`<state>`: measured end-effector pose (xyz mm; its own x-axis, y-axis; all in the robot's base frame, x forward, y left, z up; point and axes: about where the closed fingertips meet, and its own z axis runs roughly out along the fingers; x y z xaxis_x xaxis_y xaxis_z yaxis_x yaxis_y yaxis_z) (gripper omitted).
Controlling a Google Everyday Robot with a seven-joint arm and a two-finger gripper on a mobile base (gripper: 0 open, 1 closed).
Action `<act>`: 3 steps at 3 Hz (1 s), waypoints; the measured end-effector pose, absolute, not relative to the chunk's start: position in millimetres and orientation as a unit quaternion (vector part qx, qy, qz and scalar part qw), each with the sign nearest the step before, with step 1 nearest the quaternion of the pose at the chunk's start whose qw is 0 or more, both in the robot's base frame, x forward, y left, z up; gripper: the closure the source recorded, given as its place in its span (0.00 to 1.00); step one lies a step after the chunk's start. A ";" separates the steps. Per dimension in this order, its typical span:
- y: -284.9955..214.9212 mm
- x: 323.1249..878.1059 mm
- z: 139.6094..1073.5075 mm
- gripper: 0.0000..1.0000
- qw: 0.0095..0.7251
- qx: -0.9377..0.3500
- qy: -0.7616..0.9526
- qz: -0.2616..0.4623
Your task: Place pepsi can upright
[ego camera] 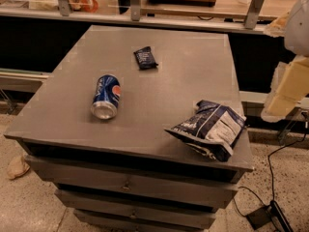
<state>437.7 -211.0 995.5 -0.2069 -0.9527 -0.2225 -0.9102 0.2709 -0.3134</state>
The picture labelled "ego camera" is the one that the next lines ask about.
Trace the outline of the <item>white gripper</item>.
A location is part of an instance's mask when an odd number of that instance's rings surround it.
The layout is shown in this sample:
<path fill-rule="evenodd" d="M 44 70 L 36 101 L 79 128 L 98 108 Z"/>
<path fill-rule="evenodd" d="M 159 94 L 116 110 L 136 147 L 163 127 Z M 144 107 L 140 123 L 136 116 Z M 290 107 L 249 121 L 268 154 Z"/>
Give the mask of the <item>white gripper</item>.
<path fill-rule="evenodd" d="M 276 123 L 309 94 L 309 0 L 297 0 L 290 12 L 281 14 L 264 29 L 273 38 L 283 37 L 285 47 L 297 55 L 289 64 L 280 62 L 270 84 L 261 117 Z"/>

